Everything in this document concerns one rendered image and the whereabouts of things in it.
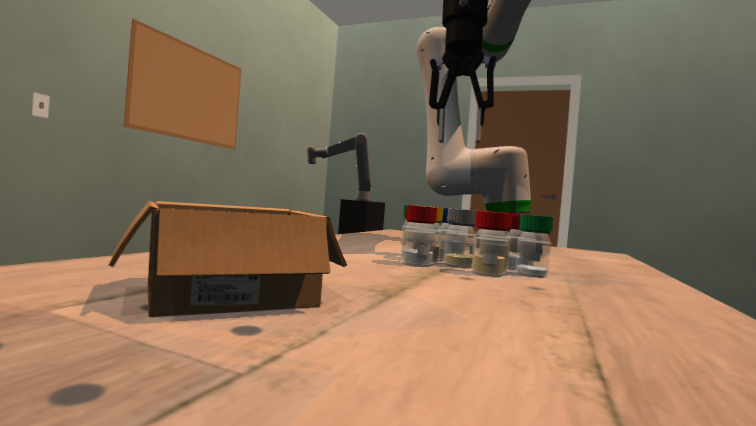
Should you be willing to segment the bottle with grey cap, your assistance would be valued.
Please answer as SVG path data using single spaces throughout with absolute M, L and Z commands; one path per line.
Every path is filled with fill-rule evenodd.
M 475 210 L 448 208 L 443 263 L 450 267 L 471 268 L 476 223 Z

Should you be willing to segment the bottle with yellow cap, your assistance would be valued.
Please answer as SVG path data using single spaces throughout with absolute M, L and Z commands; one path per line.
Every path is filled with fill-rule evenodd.
M 442 230 L 438 223 L 441 223 L 443 220 L 443 208 L 437 207 L 437 218 L 436 222 L 432 224 L 435 230 L 435 247 L 434 247 L 434 262 L 438 262 L 440 260 L 440 249 L 441 249 L 441 238 L 442 238 Z

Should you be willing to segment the blue-capped bottle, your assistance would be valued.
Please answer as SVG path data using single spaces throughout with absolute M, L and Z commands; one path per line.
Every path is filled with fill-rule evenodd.
M 443 220 L 441 221 L 441 222 L 443 222 L 443 224 L 440 226 L 441 230 L 442 230 L 440 261 L 443 261 L 443 256 L 444 256 L 445 233 L 446 233 L 447 229 L 449 228 L 449 226 L 451 226 L 447 222 L 447 215 L 448 215 L 448 208 L 444 208 L 444 210 L 443 210 Z

